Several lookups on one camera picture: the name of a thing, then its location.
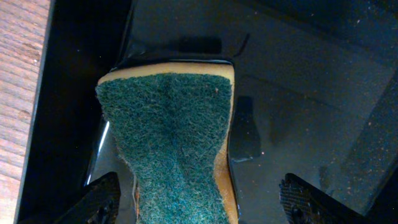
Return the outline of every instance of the green scouring pad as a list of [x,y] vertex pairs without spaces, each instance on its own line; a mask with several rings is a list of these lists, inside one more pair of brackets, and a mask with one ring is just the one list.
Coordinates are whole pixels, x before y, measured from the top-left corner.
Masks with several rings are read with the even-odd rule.
[[231,65],[161,63],[96,87],[121,157],[136,173],[138,222],[238,223],[226,160]]

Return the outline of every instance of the dark surface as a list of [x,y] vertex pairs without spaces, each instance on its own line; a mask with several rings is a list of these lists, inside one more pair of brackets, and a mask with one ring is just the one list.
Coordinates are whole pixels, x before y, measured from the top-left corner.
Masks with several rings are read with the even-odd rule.
[[101,118],[94,87],[114,66],[129,6],[90,0],[53,5],[16,221],[62,206],[83,187]]
[[[94,87],[114,65],[129,9],[104,2],[55,4],[19,218],[86,180],[92,143],[100,140]],[[278,183],[288,172],[365,215],[395,169],[396,6],[326,2],[132,4],[118,68],[226,59],[235,67],[235,99],[252,99],[261,155],[232,163],[242,222],[286,222]],[[380,197],[372,217],[398,220],[396,198]]]

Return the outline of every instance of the sponge side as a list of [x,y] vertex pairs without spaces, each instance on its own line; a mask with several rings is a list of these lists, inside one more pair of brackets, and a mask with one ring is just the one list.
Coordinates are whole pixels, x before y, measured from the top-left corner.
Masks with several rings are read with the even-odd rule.
[[233,73],[172,64],[110,73],[96,88],[121,156],[137,174],[139,219],[237,223],[226,166]]

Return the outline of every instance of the wooden surface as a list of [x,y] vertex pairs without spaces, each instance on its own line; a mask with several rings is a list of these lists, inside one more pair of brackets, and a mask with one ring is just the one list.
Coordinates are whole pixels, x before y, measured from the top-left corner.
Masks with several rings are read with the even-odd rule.
[[0,0],[0,223],[12,223],[50,0]]

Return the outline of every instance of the black plastic tray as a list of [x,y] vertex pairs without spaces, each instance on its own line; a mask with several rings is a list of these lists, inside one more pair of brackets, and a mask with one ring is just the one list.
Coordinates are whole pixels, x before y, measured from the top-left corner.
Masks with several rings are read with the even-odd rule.
[[288,172],[398,220],[397,5],[328,2],[53,1],[16,222],[87,183],[104,128],[98,79],[169,60],[227,60],[235,105],[251,101],[249,131],[230,139],[242,222],[285,222]]

